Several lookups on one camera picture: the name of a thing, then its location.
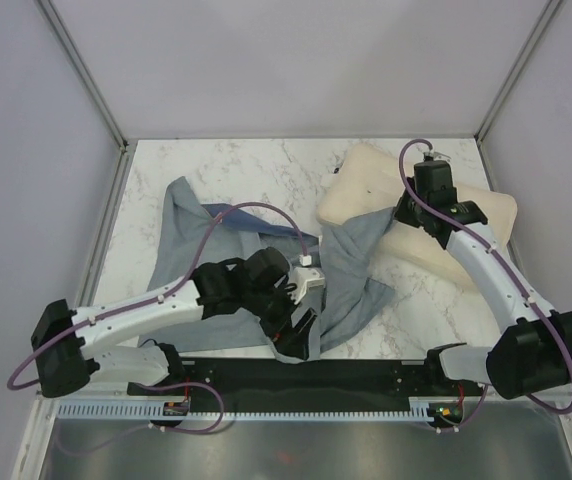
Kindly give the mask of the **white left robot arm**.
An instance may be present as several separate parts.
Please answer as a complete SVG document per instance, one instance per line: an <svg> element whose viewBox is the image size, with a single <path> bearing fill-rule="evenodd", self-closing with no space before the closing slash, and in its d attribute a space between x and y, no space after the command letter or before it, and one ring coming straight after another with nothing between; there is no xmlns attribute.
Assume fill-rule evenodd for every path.
<svg viewBox="0 0 572 480"><path fill-rule="evenodd" d="M293 267L267 247L247 259L204 263L177 282L133 299L77 309L66 300L54 301L31 335L39 389L46 398L61 398L91 383L126 382L174 394L185 380L176 349L168 344L139 349L126 341L240 310L257 320L282 358L309 360L318 311L304 300L324 285L320 269L309 263Z"/></svg>

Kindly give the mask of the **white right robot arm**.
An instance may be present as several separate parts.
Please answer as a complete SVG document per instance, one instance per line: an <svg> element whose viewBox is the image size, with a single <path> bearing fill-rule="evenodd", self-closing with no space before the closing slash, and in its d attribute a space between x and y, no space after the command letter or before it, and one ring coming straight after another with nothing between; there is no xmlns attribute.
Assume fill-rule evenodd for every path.
<svg viewBox="0 0 572 480"><path fill-rule="evenodd" d="M458 199L446 161L427 158L413 170L396 220L423 229L463 267L500 330L490 347L432 350L436 361L422 372L426 388L442 395L464 380L514 399L572 383L572 312L558 312L501 252L480 207Z"/></svg>

